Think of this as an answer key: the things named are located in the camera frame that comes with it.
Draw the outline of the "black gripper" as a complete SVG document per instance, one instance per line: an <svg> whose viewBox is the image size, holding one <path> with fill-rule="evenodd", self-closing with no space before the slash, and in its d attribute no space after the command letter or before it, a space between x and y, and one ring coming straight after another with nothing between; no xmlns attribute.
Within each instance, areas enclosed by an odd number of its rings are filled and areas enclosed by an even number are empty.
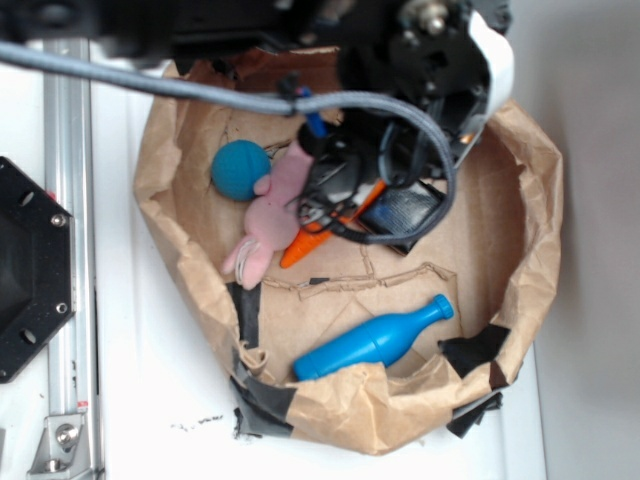
<svg viewBox="0 0 640 480"><path fill-rule="evenodd" d="M314 156L309 200L347 200L377 182L450 180L513 84L506 1L303 1L303 46L334 46L349 96Z"/></svg>

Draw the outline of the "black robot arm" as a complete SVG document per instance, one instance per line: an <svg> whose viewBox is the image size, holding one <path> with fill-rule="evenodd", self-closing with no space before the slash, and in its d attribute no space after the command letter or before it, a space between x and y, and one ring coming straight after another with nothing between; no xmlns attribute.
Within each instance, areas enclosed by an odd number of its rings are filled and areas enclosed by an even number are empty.
<svg viewBox="0 0 640 480"><path fill-rule="evenodd" d="M337 108L377 152L379 178L406 188L454 171L514 81L505 1L5 1L1 59L46 73L158 96L289 116ZM187 87L33 50L32 40L85 38L115 58L223 58L320 47L338 51L341 91L296 100Z"/></svg>

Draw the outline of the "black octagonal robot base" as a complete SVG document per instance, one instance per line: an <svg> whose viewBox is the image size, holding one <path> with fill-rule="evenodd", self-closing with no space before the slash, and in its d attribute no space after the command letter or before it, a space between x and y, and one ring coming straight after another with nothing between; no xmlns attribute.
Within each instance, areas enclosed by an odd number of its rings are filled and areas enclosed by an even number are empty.
<svg viewBox="0 0 640 480"><path fill-rule="evenodd" d="M12 382L74 313L73 217L1 159L1 382Z"/></svg>

